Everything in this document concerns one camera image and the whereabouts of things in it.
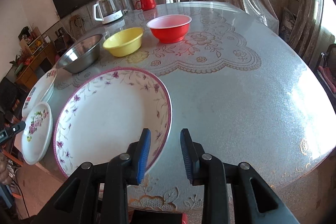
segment wooden desk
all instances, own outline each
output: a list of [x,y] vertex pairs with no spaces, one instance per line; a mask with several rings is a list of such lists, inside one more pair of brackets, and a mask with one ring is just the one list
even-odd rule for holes
[[50,42],[34,57],[31,63],[23,70],[23,72],[20,73],[18,78],[16,78],[15,82],[25,85],[29,90],[31,90],[38,80],[34,71],[45,58],[47,58],[52,65],[55,65],[56,54],[56,48],[54,44]]

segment mug handle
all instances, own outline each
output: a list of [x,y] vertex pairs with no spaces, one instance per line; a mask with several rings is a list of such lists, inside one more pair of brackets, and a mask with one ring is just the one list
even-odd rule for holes
[[140,0],[138,0],[138,1],[135,3],[135,8],[136,8],[137,10],[141,10],[141,4],[140,4],[140,8],[137,8],[137,4],[138,4],[138,2],[140,2]]

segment silver tablecloth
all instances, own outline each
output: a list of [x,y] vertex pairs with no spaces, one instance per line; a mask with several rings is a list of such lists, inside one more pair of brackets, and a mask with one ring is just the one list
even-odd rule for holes
[[[161,44],[146,27],[167,14],[192,17],[184,41]],[[145,68],[164,82],[172,100],[170,136],[142,184],[128,188],[131,207],[201,210],[203,187],[192,187],[185,174],[182,128],[222,161],[249,162],[273,189],[312,170],[334,148],[336,116],[318,80],[285,42],[242,10],[215,2],[158,5],[129,12],[82,39],[97,33],[107,38],[134,26],[145,29],[137,52],[115,58],[101,49],[85,71],[60,70],[49,101],[56,121],[83,82],[116,66]],[[59,177],[52,144],[40,163]]]

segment stainless steel basin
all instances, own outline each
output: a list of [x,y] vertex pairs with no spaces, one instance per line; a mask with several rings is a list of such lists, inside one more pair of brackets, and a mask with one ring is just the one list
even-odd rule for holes
[[100,54],[99,42],[102,34],[96,34],[74,44],[62,55],[56,64],[57,69],[65,69],[70,73],[79,73],[96,61]]

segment plate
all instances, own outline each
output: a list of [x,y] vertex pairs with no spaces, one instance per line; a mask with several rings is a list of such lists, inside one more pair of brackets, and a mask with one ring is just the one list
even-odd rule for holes
[[25,100],[22,117],[26,118],[32,108],[39,102],[47,102],[53,94],[57,69],[51,69],[44,74],[30,90]]
[[70,176],[85,161],[110,161],[151,131],[147,170],[159,157],[171,126],[164,84],[139,68],[114,68],[84,83],[67,101],[54,130],[55,158]]
[[22,134],[21,147],[25,161],[33,165],[46,154],[53,134],[50,106],[41,102],[29,112]]

